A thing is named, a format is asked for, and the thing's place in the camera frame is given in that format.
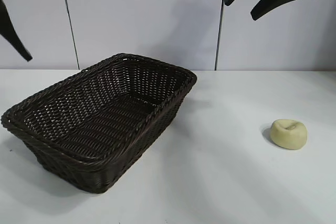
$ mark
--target white tabletop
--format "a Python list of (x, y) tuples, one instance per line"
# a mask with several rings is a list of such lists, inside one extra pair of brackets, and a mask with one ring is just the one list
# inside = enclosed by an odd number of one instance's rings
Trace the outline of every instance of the white tabletop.
[[(69, 70), (0, 70), (0, 112)], [(0, 129), (0, 223), (335, 223), (336, 73), (203, 72), (172, 125), (106, 193), (44, 171)], [(272, 121), (308, 128), (299, 151)]]

